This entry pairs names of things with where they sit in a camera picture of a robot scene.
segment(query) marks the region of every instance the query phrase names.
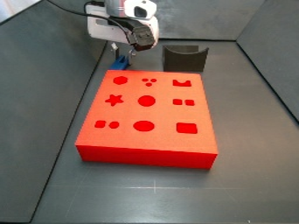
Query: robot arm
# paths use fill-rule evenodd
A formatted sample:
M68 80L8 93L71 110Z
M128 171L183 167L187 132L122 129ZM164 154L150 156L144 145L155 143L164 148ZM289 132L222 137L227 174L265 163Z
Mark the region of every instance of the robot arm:
M92 38L130 44L136 51L155 47L159 39L159 26L155 17L156 4L150 0L107 0L90 2L86 12L112 19L124 31L106 19L88 17L88 33Z

